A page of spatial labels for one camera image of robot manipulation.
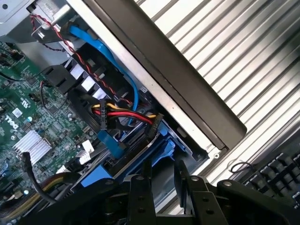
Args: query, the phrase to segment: cable connector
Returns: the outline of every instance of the cable connector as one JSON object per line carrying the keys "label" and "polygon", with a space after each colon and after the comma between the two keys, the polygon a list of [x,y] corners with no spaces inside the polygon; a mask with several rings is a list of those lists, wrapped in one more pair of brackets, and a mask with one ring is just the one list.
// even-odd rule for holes
{"label": "cable connector", "polygon": [[102,99],[100,100],[100,128],[101,130],[107,130],[108,127],[108,121],[107,121],[107,102],[106,100]]}
{"label": "cable connector", "polygon": [[10,57],[13,58],[15,61],[20,61],[24,56],[18,51],[12,50],[10,53]]}
{"label": "cable connector", "polygon": [[6,61],[6,60],[3,60],[3,59],[0,59],[0,65],[4,66],[4,67],[10,67],[11,64]]}
{"label": "cable connector", "polygon": [[3,57],[3,58],[8,58],[8,55],[4,54],[4,53],[0,53],[0,57]]}
{"label": "cable connector", "polygon": [[152,126],[150,127],[149,131],[147,132],[147,137],[150,139],[153,139],[156,135],[156,133],[158,132],[158,126],[161,123],[161,121],[163,120],[164,115],[163,114],[158,114],[155,117],[155,120],[152,124]]}
{"label": "cable connector", "polygon": [[43,85],[47,88],[53,87],[49,81],[43,81]]}
{"label": "cable connector", "polygon": [[27,172],[28,170],[32,170],[31,158],[29,152],[23,152],[21,156],[23,162],[23,171]]}

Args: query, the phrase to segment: black cable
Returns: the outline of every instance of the black cable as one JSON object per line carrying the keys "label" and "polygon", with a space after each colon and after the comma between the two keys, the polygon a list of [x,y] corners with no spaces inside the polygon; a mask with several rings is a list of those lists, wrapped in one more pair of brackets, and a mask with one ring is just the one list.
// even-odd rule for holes
{"label": "black cable", "polygon": [[39,91],[40,91],[39,95],[40,95],[40,98],[41,98],[42,106],[43,106],[45,109],[47,109],[47,107],[46,107],[46,105],[45,105],[45,101],[44,101],[44,96],[43,96],[43,88],[44,88],[44,82],[41,81],[40,89],[39,89]]}
{"label": "black cable", "polygon": [[[41,81],[41,84],[40,84],[40,99],[41,99],[41,103],[42,103],[42,106],[46,109],[46,110],[49,110],[47,107],[46,107],[46,104],[45,104],[45,100],[44,100],[44,94],[43,94],[43,88],[44,88],[44,81]],[[67,98],[65,98],[65,100],[63,101],[63,103],[60,105],[60,107],[58,107],[56,109],[55,112],[59,111],[64,105],[65,103],[67,102]]]}
{"label": "black cable", "polygon": [[[49,195],[53,198],[57,199],[57,196],[64,191],[64,189],[68,187],[65,184],[62,184],[58,187],[55,187],[54,190],[49,191]],[[27,217],[33,214],[37,214],[39,211],[43,210],[44,208],[47,208],[50,205],[49,202],[45,201],[44,199],[40,198],[28,211],[22,214],[22,217]]]}
{"label": "black cable", "polygon": [[[238,170],[236,170],[236,171],[233,171],[233,169],[234,169],[235,167],[237,167],[238,165],[247,165],[247,166],[246,166],[246,167],[243,167],[243,168],[241,168],[241,169],[238,169]],[[229,171],[232,172],[232,173],[240,173],[240,172],[243,172],[243,171],[245,171],[245,170],[251,169],[252,171],[256,172],[256,169],[254,168],[254,166],[255,166],[255,165],[252,165],[252,164],[250,164],[250,163],[248,163],[248,162],[239,162],[239,163],[237,163],[237,164],[234,164],[234,165],[231,167],[231,169],[230,169]]]}
{"label": "black cable", "polygon": [[[61,184],[70,185],[75,184],[80,179],[80,174],[74,172],[63,172],[55,174],[51,177],[48,177],[46,180],[40,183],[41,188],[45,188],[53,181],[62,178]],[[7,218],[13,211],[21,207],[24,203],[26,203],[29,199],[31,199],[36,194],[36,191],[30,190],[28,195],[24,195],[23,197],[15,200],[11,200],[8,202],[4,202],[0,205],[0,221],[3,218]],[[26,213],[27,211],[21,211],[13,217],[9,217],[10,220],[15,219]]]}
{"label": "black cable", "polygon": [[34,75],[34,76],[31,76],[31,77],[29,77],[29,78],[23,79],[23,80],[17,80],[17,79],[11,78],[11,77],[5,75],[5,74],[4,74],[3,72],[1,72],[1,71],[0,71],[0,76],[2,76],[2,77],[3,77],[4,79],[6,79],[6,80],[12,81],[12,82],[24,82],[24,81],[29,81],[29,80],[31,80],[31,79],[33,79],[33,78],[36,78],[37,76],[41,75],[41,73],[45,72],[47,69],[48,69],[48,67],[45,68],[45,69],[43,69],[42,71],[40,71],[38,74],[36,74],[36,75]]}
{"label": "black cable", "polygon": [[143,123],[147,123],[147,124],[150,124],[149,122],[147,122],[147,121],[144,121],[144,120],[142,120],[142,119],[138,119],[138,118],[136,118],[136,117],[134,117],[134,116],[124,116],[124,115],[119,115],[119,116],[112,116],[112,117],[109,117],[109,119],[110,120],[115,120],[116,118],[132,118],[132,119],[134,119],[134,120],[137,120],[137,121],[140,121],[140,122],[143,122]]}
{"label": "black cable", "polygon": [[29,152],[24,152],[22,154],[22,160],[23,160],[23,165],[24,165],[24,172],[27,173],[29,180],[32,182],[32,185],[37,193],[44,198],[46,201],[50,203],[56,203],[57,201],[49,196],[43,189],[40,187],[40,185],[37,182],[37,179],[34,176],[33,170],[32,170],[32,165],[31,165],[31,160],[30,160],[30,153]]}

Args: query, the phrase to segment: black wire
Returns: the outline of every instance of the black wire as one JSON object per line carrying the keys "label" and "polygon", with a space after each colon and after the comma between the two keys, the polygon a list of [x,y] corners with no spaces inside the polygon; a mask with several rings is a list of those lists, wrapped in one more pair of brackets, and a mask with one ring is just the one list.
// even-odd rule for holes
{"label": "black wire", "polygon": [[[233,169],[234,169],[235,167],[237,167],[238,165],[247,165],[247,166],[246,166],[246,167],[243,167],[243,168],[241,168],[241,169],[239,169],[239,170],[233,171]],[[231,167],[231,169],[230,169],[229,171],[232,172],[232,173],[240,173],[240,172],[243,172],[243,171],[245,171],[245,170],[251,169],[252,171],[256,172],[256,169],[254,168],[254,166],[255,166],[255,165],[252,165],[252,164],[250,164],[250,163],[248,163],[248,162],[239,162],[239,163],[237,163],[237,164],[234,164],[234,165]]]}
{"label": "black wire", "polygon": [[[60,195],[61,192],[63,192],[66,187],[69,187],[69,185],[66,186],[65,184],[62,184],[62,185],[60,185],[58,187],[55,187],[54,190],[52,190],[51,192],[49,192],[49,195],[52,196],[53,198],[55,197],[55,199],[57,199],[58,195]],[[28,211],[26,211],[22,215],[16,215],[14,217],[17,217],[17,218],[20,217],[20,216],[22,216],[22,217],[28,217],[28,216],[37,214],[39,211],[43,210],[44,208],[47,208],[49,205],[50,205],[49,202],[47,202],[44,199],[40,198]]]}
{"label": "black wire", "polygon": [[140,121],[140,122],[143,122],[143,123],[148,123],[148,124],[150,124],[148,121],[145,121],[145,120],[136,118],[136,117],[134,117],[134,116],[118,115],[118,116],[112,116],[112,117],[109,117],[110,120],[115,120],[116,118],[132,118],[132,119],[134,119],[134,120],[137,120],[137,121]]}
{"label": "black wire", "polygon": [[[44,94],[43,94],[43,89],[44,89],[44,82],[42,81],[41,82],[41,86],[40,86],[40,99],[41,99],[41,103],[42,103],[42,106],[46,109],[46,110],[49,110],[47,107],[46,107],[46,104],[45,104],[45,100],[44,100]],[[59,111],[64,105],[65,103],[67,102],[67,98],[65,98],[64,102],[60,105],[60,107],[57,108],[57,111]]]}
{"label": "black wire", "polygon": [[42,81],[41,82],[41,87],[40,87],[40,93],[39,93],[39,95],[40,95],[40,98],[41,98],[41,103],[42,103],[42,106],[45,108],[45,109],[47,109],[47,107],[46,107],[46,105],[45,105],[45,101],[44,101],[44,96],[43,96],[43,88],[44,88],[44,82]]}
{"label": "black wire", "polygon": [[34,75],[34,76],[32,76],[32,77],[23,79],[23,80],[17,80],[17,79],[11,78],[11,77],[5,75],[5,74],[4,74],[3,72],[1,72],[1,71],[0,71],[0,76],[2,76],[2,77],[3,77],[4,79],[6,79],[6,80],[12,81],[12,82],[24,82],[24,81],[29,81],[29,80],[31,80],[31,79],[33,79],[33,78],[36,78],[36,77],[39,76],[41,73],[45,72],[47,69],[48,69],[48,67],[45,68],[45,69],[43,69],[42,71],[40,71],[38,74],[36,74],[36,75]]}
{"label": "black wire", "polygon": [[[48,177],[46,180],[42,181],[39,185],[41,186],[41,188],[45,188],[47,185],[49,185],[52,181],[58,179],[58,178],[63,178],[62,180],[62,184],[65,185],[70,185],[70,184],[75,184],[79,179],[80,179],[80,174],[78,173],[74,173],[74,172],[63,172],[63,173],[58,173],[55,174],[51,177]],[[3,218],[7,218],[14,210],[16,210],[17,208],[19,208],[20,206],[22,206],[23,204],[25,204],[29,199],[31,199],[33,197],[33,195],[36,192],[34,190],[30,190],[29,194],[19,198],[17,200],[11,200],[8,202],[4,202],[0,205],[0,221]],[[13,220],[15,218],[18,218],[20,216],[22,216],[24,213],[26,213],[27,211],[22,211],[19,212],[17,214],[15,214],[13,217],[9,217],[10,220]]]}
{"label": "black wire", "polygon": [[39,195],[40,195],[43,199],[45,199],[47,202],[50,202],[50,203],[56,203],[56,202],[57,202],[54,198],[52,198],[52,197],[49,196],[45,191],[43,191],[43,189],[42,189],[42,188],[40,187],[40,185],[38,184],[37,179],[35,178],[32,169],[27,169],[27,170],[26,170],[26,173],[27,173],[27,175],[28,175],[29,180],[32,182],[32,185],[33,185],[35,191],[36,191],[37,193],[39,193]]}

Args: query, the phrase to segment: green circuit board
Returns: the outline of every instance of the green circuit board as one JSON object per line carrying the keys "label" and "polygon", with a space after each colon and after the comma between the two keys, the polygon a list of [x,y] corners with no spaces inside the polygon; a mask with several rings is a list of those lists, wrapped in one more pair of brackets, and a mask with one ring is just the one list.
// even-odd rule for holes
{"label": "green circuit board", "polygon": [[[0,46],[9,49],[6,44]],[[25,56],[19,61],[10,58],[7,61],[11,66],[0,66],[0,71],[14,79],[26,79],[40,72]],[[35,130],[52,148],[34,165],[39,181],[55,174],[73,158],[81,150],[82,142],[96,139],[89,127],[76,117],[68,101],[60,108],[65,97],[55,88],[44,87],[43,95],[48,110],[42,106],[40,82],[44,79],[42,74],[23,82],[12,82],[0,77],[0,107],[4,109],[0,114],[0,168],[9,159],[9,173],[1,180],[1,186],[14,179],[20,181],[17,189],[31,186],[29,181],[23,179],[22,163],[12,148],[29,131]]]}

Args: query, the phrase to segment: keyboard key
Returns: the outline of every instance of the keyboard key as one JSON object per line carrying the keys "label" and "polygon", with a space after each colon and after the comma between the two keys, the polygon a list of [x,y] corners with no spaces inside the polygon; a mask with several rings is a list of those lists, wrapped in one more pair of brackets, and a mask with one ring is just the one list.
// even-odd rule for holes
{"label": "keyboard key", "polygon": [[267,180],[272,180],[276,177],[276,173],[270,167],[266,167],[260,172]]}
{"label": "keyboard key", "polygon": [[265,181],[262,180],[260,177],[255,177],[254,179],[251,179],[251,183],[252,183],[257,189],[262,189],[264,186],[266,186]]}
{"label": "keyboard key", "polygon": [[245,184],[245,186],[248,187],[248,188],[250,188],[250,189],[257,190],[257,189],[255,188],[255,186],[253,186],[253,184],[252,184],[250,181],[248,181],[248,182]]}
{"label": "keyboard key", "polygon": [[293,164],[294,161],[292,160],[291,157],[289,157],[288,155],[286,154],[283,154],[281,156],[279,156],[278,158],[278,161],[283,164],[284,166],[289,166],[290,164]]}
{"label": "keyboard key", "polygon": [[300,169],[298,167],[295,167],[292,169],[292,174],[297,177],[298,175],[300,175]]}
{"label": "keyboard key", "polygon": [[285,175],[283,179],[286,181],[286,183],[290,183],[293,180],[292,176],[289,174]]}
{"label": "keyboard key", "polygon": [[291,190],[295,191],[299,189],[299,185],[295,183],[295,181],[292,181],[291,183],[289,183],[289,187]]}
{"label": "keyboard key", "polygon": [[283,170],[285,170],[285,167],[279,161],[271,163],[270,167],[276,173],[281,173]]}
{"label": "keyboard key", "polygon": [[285,187],[285,185],[281,181],[278,181],[275,185],[279,190],[281,190]]}
{"label": "keyboard key", "polygon": [[281,199],[284,203],[290,206],[295,205],[295,199],[292,198],[292,193],[286,187],[283,188],[280,193],[284,196],[284,198]]}

